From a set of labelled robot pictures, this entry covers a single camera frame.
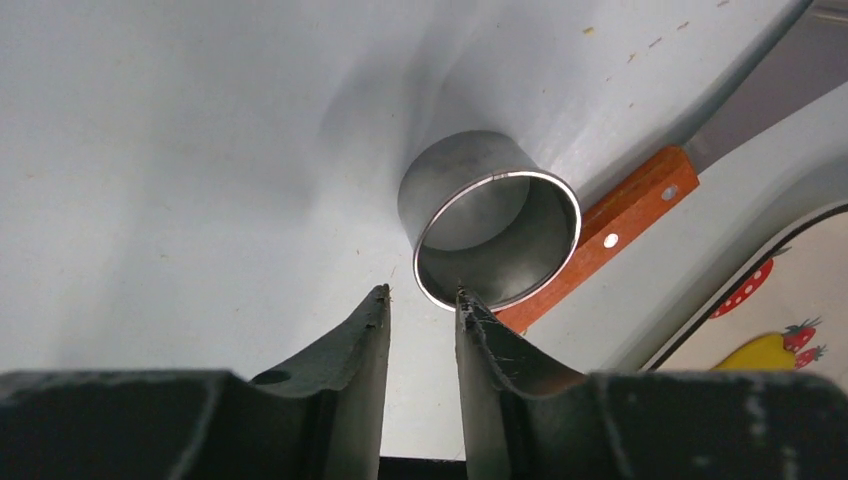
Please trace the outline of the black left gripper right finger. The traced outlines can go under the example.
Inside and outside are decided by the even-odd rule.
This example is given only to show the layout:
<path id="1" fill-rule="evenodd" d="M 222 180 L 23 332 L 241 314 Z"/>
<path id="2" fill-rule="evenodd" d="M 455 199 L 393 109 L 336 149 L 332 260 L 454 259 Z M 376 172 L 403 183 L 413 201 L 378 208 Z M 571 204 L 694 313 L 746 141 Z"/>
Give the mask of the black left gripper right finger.
<path id="1" fill-rule="evenodd" d="M 471 479 L 843 479 L 847 398 L 793 372 L 583 374 L 456 296 Z"/>

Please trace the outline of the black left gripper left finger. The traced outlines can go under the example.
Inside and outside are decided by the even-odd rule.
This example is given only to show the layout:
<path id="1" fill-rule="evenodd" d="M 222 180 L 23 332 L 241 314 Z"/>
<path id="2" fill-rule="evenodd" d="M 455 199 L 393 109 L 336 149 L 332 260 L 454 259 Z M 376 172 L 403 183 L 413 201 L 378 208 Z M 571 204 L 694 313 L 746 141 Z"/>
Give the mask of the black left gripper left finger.
<path id="1" fill-rule="evenodd" d="M 5 479 L 374 479 L 390 345 L 374 287 L 338 326 L 245 380 L 227 370 L 1 378 Z"/>

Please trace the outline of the strawberry print tray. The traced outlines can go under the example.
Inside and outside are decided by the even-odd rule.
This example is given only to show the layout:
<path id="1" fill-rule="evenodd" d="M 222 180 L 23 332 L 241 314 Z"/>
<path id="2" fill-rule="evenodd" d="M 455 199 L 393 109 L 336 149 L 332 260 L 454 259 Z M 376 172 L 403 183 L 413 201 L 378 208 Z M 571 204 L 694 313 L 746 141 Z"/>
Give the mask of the strawberry print tray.
<path id="1" fill-rule="evenodd" d="M 845 352 L 846 88 L 710 167 L 605 288 L 627 330 L 607 368 L 708 368 L 759 340 Z"/>

